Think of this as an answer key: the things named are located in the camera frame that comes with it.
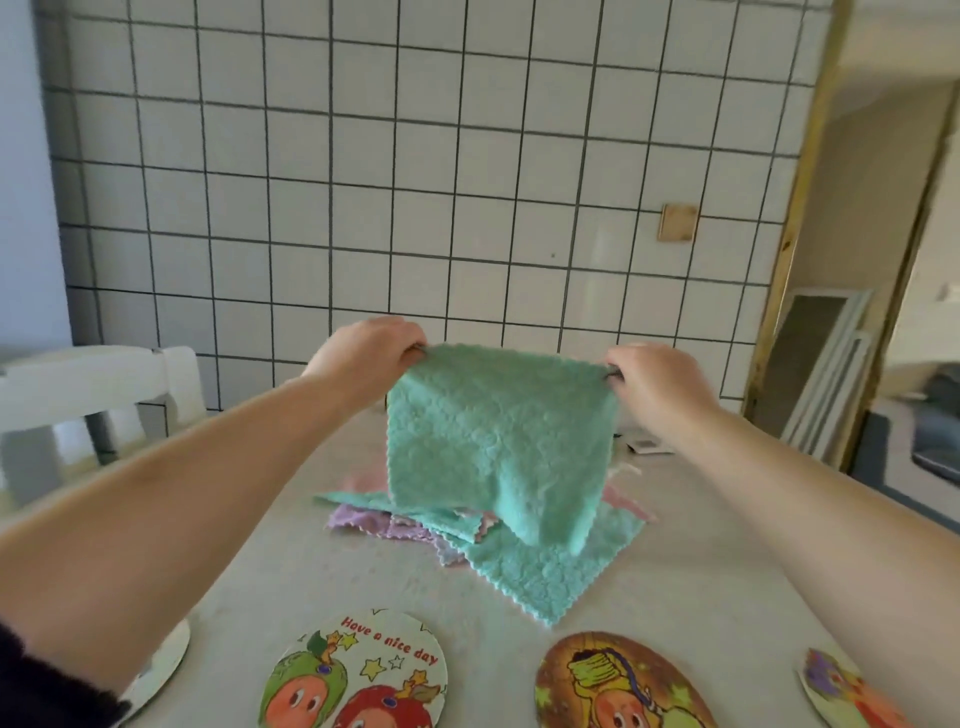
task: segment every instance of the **cartoon fruit character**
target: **cartoon fruit character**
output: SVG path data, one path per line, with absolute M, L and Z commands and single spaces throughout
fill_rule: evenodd
M 433 728 L 424 707 L 440 694 L 439 685 L 426 684 L 426 670 L 414 670 L 400 690 L 374 685 L 348 700 L 333 728 Z
M 331 655 L 340 633 L 314 632 L 306 650 L 280 660 L 260 701 L 260 728 L 318 728 L 347 691 L 347 670 Z

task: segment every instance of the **hand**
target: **hand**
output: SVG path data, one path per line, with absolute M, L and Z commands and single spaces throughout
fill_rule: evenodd
M 622 380 L 609 376 L 608 381 L 636 420 L 668 442 L 674 425 L 720 409 L 688 353 L 665 344 L 631 344 L 613 347 L 604 361 L 623 373 Z
M 301 376 L 341 383 L 354 410 L 382 400 L 404 372 L 423 358 L 426 334 L 400 316 L 382 316 L 338 328 L 313 355 Z

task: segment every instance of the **wall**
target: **wall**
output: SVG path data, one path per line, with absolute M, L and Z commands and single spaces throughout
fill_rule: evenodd
M 214 409 L 373 313 L 587 358 L 653 338 L 737 408 L 829 21 L 792 5 L 43 12 L 75 338 L 193 347 Z M 701 205 L 694 244 L 656 242 L 665 202 Z

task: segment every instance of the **round cartoon coaster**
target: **round cartoon coaster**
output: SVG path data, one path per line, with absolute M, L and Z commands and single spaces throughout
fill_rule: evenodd
M 831 728 L 910 728 L 900 709 L 846 659 L 808 649 L 797 674 L 806 696 Z
M 259 728 L 433 728 L 446 660 L 419 619 L 364 609 L 302 635 L 267 680 Z
M 649 647 L 607 632 L 554 644 L 537 671 L 543 728 L 716 728 L 700 694 Z

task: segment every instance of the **chair backrest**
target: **chair backrest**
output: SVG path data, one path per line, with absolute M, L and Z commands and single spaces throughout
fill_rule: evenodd
M 60 482 L 75 482 L 101 467 L 97 447 L 117 457 L 146 447 L 136 405 L 157 398 L 166 400 L 170 434 L 206 417 L 190 349 L 77 347 L 18 359 L 0 368 L 0 438 L 49 427 Z M 0 516 L 16 507 L 4 473 L 0 450 Z

